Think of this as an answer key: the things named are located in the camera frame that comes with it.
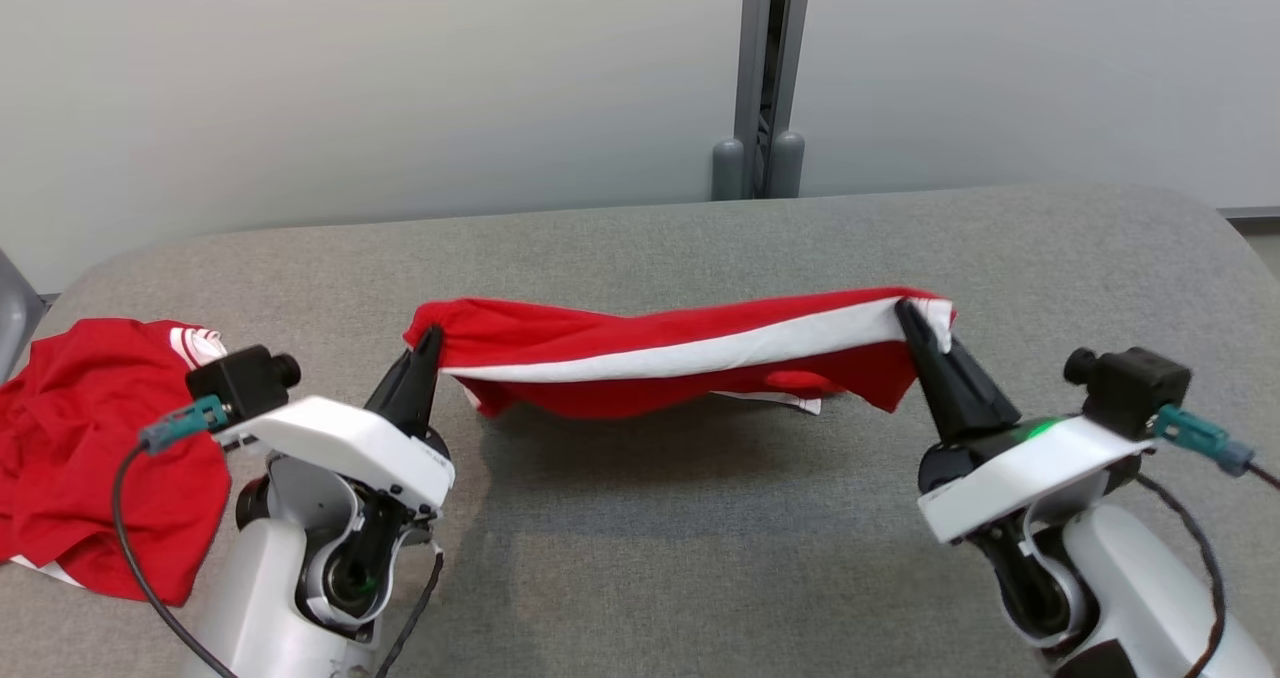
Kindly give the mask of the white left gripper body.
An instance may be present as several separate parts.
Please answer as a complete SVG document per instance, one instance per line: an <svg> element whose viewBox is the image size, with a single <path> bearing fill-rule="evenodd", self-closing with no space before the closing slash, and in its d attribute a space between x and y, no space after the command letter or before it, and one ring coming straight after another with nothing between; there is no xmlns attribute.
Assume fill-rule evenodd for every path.
<svg viewBox="0 0 1280 678"><path fill-rule="evenodd" d="M223 446L243 444L246 438L256 440L250 446L292 455L389 494L419 516L443 508L454 484L452 461L421 438L406 435L381 414L328 397L302 397L215 432Z"/></svg>

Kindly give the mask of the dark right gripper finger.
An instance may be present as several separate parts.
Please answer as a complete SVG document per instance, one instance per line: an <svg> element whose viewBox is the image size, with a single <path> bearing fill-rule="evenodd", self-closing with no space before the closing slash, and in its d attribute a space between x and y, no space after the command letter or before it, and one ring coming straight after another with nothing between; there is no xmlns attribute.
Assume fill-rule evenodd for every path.
<svg viewBox="0 0 1280 678"><path fill-rule="evenodd" d="M945 432L943 356L948 353L951 344L950 349L945 349L941 336L933 331L925 313L922 313L911 301L905 298L897 301L893 312L902 327L905 344L940 440L945 444L955 444L966 440L966 438L982 435L982 432Z"/></svg>
<svg viewBox="0 0 1280 678"><path fill-rule="evenodd" d="M943 356L945 432L1000 432L1021 413L960 340Z"/></svg>

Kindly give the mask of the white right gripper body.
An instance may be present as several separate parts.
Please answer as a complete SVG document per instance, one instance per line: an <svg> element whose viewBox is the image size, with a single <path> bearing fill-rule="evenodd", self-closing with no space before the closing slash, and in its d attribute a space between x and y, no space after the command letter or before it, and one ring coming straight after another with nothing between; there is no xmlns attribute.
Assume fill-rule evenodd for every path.
<svg viewBox="0 0 1280 678"><path fill-rule="evenodd" d="M936 540L952 542L1152 445L1151 438L1129 440L1083 414L1050 420L969 475L934 487L918 507Z"/></svg>

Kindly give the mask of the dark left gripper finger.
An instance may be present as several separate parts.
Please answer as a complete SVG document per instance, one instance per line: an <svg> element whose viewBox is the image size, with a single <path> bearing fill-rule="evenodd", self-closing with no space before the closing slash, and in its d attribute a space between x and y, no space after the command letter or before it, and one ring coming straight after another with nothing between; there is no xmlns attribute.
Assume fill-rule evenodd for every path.
<svg viewBox="0 0 1280 678"><path fill-rule="evenodd" d="M366 412L406 427L419 418L419 368L413 351L404 351L364 404Z"/></svg>
<svg viewBox="0 0 1280 678"><path fill-rule="evenodd" d="M412 351L404 353L399 382L399 427L413 438L428 438L444 344L440 326L430 326Z"/></svg>

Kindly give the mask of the red shorts white stripe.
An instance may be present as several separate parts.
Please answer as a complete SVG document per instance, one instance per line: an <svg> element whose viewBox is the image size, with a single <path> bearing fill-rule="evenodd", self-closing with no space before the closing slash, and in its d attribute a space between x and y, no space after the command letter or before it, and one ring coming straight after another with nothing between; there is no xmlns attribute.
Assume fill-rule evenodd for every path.
<svg viewBox="0 0 1280 678"><path fill-rule="evenodd" d="M645 315L434 301L419 306L403 339L413 347L439 327L442 372L489 417L527 404L571 420L622 420L707 395L818 414L824 397L851 394L893 412L916 381L896 313L902 303L950 353L954 304L910 287Z"/></svg>

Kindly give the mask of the red jersey white sleeves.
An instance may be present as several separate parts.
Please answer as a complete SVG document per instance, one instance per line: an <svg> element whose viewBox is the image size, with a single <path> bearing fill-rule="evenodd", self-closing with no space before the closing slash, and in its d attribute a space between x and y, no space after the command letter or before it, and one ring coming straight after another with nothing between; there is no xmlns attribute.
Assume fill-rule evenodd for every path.
<svg viewBox="0 0 1280 678"><path fill-rule="evenodd" d="M225 354L215 330L174 321L83 319L32 342L26 367L0 386L0 563L142 600L113 524L116 469L141 429L189 403L186 374ZM220 446L201 432L141 455L124 486L134 559L179 608L225 513Z"/></svg>

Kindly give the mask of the grey metal support leg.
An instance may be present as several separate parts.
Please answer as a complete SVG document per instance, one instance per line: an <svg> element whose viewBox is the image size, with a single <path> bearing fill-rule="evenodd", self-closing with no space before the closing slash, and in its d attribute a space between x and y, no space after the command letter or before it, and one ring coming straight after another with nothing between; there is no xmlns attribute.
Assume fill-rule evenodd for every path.
<svg viewBox="0 0 1280 678"><path fill-rule="evenodd" d="M49 304L0 249L0 382L12 374Z"/></svg>

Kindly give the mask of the grey metal partition post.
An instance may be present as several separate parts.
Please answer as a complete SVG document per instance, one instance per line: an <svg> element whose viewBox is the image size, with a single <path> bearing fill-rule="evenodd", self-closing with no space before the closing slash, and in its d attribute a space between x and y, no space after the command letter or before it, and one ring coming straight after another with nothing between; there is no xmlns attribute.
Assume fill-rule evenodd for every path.
<svg viewBox="0 0 1280 678"><path fill-rule="evenodd" d="M733 136L710 154L710 200L795 200L806 142L791 125L809 0L742 0Z"/></svg>

